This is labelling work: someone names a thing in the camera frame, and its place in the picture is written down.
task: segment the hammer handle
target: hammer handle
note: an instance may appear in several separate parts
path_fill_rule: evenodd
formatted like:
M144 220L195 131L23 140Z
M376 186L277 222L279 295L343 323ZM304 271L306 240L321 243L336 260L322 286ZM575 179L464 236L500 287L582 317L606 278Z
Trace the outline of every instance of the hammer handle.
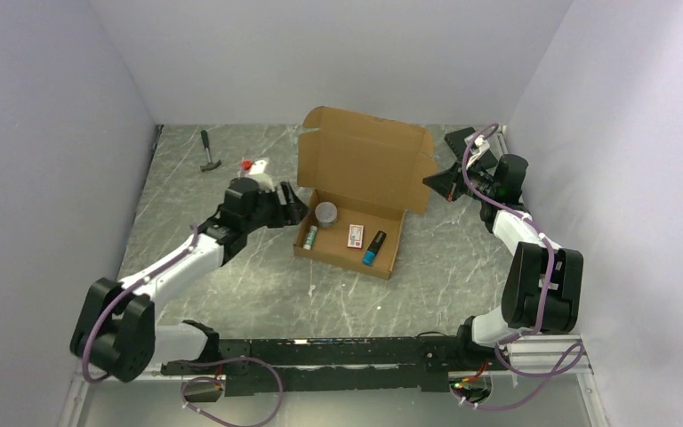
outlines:
M203 147L205 147L205 149L211 148L211 142L208 140L208 132L200 131L200 139L203 140Z

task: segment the box flap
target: box flap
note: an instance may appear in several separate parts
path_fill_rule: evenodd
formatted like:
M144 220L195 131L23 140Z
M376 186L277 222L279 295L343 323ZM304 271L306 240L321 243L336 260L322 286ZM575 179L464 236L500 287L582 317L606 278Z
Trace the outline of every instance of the box flap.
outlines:
M433 138L420 126L318 107L299 138L298 184L358 200L425 212L436 173Z

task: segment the white wall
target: white wall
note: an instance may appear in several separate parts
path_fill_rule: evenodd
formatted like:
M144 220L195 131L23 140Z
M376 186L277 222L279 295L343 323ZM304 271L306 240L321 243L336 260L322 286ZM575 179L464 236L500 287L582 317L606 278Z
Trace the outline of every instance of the white wall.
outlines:
M153 138L86 0L0 0L0 426L56 424L88 286L114 276Z
M506 122L571 0L91 0L158 123Z
M613 425L683 425L683 1L575 0L509 128Z

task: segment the marble surface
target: marble surface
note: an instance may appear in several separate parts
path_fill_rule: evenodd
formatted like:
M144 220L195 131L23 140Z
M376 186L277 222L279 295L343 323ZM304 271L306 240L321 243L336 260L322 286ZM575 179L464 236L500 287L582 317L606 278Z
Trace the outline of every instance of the marble surface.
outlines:
M435 158L446 168L454 155L443 142L465 126L427 125ZM206 129L214 160L200 173ZM243 159L268 157L269 173L297 189L300 125L165 126L137 208L120 277L147 267L189 236L189 225L215 212ZM199 279L163 310L159 324L185 318L226 338L302 338L454 334L470 315L497 306L511 256L478 218L479 203L447 203L431 193L428 210L408 213L390 280L368 277L293 256L295 227L259 230L235 259Z

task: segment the cardboard box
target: cardboard box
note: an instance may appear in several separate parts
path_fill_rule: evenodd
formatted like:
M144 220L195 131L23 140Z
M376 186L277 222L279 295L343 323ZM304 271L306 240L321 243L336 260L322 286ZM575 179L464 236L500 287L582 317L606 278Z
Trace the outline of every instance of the cardboard box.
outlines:
M405 211L423 214L430 189L422 178L437 171L427 129L343 109L317 107L303 123L315 129L299 138L297 183L315 189L310 214L294 240L294 254L388 279L394 270ZM331 202L338 222L319 229L312 249L302 248L315 207ZM365 226L363 247L348 248L350 224ZM372 266L363 254L378 230L386 241Z

